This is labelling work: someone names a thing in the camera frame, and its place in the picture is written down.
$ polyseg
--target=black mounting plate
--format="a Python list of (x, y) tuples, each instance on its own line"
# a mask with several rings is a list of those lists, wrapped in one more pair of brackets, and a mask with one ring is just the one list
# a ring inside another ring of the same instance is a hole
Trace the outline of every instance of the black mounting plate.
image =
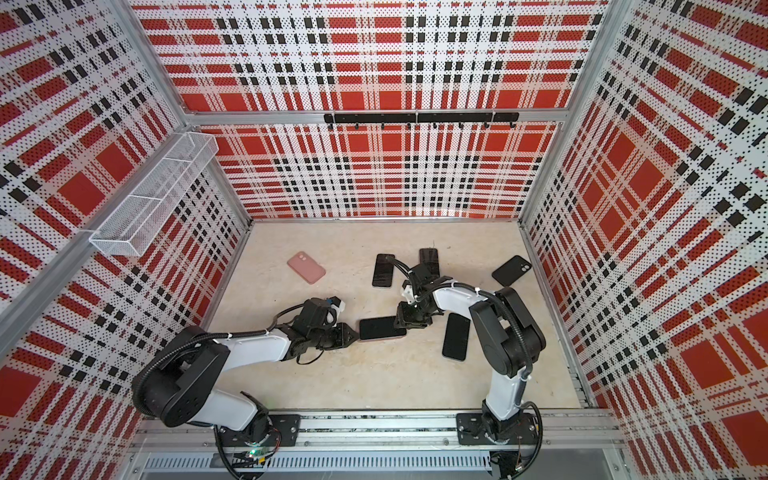
[[(301, 415), (271, 415), (270, 420), (272, 426), (280, 430), (280, 446), (281, 447), (293, 447), (296, 444), (296, 437), (299, 435), (299, 422)], [(226, 427), (221, 427), (221, 444), (225, 447), (244, 447), (248, 446), (245, 443), (244, 435), (237, 430), (231, 430)], [(269, 438), (259, 446), (262, 447), (274, 447), (277, 435), (270, 435)]]
[[(481, 413), (456, 414), (456, 430), (459, 445), (498, 445), (485, 437)], [(509, 442), (504, 445), (536, 445), (536, 420), (530, 413), (521, 413), (519, 423), (511, 431)]]

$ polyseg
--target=smartphone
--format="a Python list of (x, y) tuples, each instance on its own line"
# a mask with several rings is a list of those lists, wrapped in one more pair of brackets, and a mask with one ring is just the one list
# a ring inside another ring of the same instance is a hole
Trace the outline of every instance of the smartphone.
[(510, 286), (530, 269), (530, 262), (519, 255), (515, 255), (507, 260), (504, 265), (494, 270), (491, 276), (502, 286)]
[(373, 266), (373, 281), (371, 285), (376, 288), (390, 288), (392, 286), (392, 274), (395, 266), (386, 261), (386, 257), (394, 257), (391, 253), (376, 255), (376, 265)]
[(449, 359), (463, 362), (467, 358), (470, 319), (457, 313), (448, 315), (445, 326), (445, 340), (442, 343), (442, 355)]
[(322, 268), (312, 257), (299, 252), (288, 260), (288, 266), (298, 273), (309, 285), (323, 278), (326, 269)]
[(408, 330), (395, 328), (394, 316), (380, 316), (372, 319), (360, 320), (358, 327), (360, 331), (360, 341), (396, 339), (406, 336)]
[(429, 269), (429, 273), (435, 277), (440, 276), (440, 262), (436, 248), (419, 249), (419, 263)]

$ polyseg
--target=perforated panel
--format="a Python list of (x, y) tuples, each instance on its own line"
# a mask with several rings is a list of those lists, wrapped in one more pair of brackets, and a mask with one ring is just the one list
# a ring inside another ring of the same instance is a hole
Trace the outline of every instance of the perforated panel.
[(130, 382), (199, 324), (243, 231), (206, 172), (140, 258), (94, 255), (0, 366), (0, 478), (110, 478)]
[(205, 127), (259, 217), (516, 217), (554, 123)]
[(766, 15), (635, 2), (531, 227), (648, 478), (768, 475)]
[(176, 124), (108, 2), (0, 10), (0, 310)]
[(607, 0), (131, 0), (191, 111), (558, 108)]

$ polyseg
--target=black smartphone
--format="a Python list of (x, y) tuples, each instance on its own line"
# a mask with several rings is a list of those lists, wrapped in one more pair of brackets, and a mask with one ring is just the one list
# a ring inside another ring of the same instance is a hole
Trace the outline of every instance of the black smartphone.
[(360, 341), (396, 339), (406, 336), (408, 330), (395, 328), (394, 316), (380, 316), (372, 319), (360, 320), (358, 330), (360, 331)]
[(491, 276), (502, 286), (512, 285), (518, 278), (531, 269), (531, 263), (525, 258), (515, 255), (491, 273)]
[(436, 248), (419, 249), (419, 263), (426, 266), (433, 276), (440, 276), (440, 262)]
[(392, 286), (392, 274), (395, 266), (386, 261), (386, 257), (394, 257), (391, 253), (376, 255), (376, 265), (373, 266), (373, 281), (371, 285), (376, 288), (390, 288)]
[(445, 326), (445, 340), (442, 343), (442, 355), (446, 358), (463, 362), (467, 358), (467, 342), (469, 341), (469, 323), (465, 316), (457, 313), (448, 315)]

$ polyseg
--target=side wall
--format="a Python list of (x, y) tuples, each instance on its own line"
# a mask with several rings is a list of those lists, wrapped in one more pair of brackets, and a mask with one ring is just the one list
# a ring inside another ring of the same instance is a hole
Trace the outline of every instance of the side wall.
[[(0, 309), (176, 127), (110, 2), (0, 10)], [(0, 478), (110, 478), (130, 381), (200, 323), (242, 227), (201, 174), (142, 258), (95, 254), (0, 361)]]
[(649, 478), (768, 475), (767, 15), (636, 1), (528, 225)]

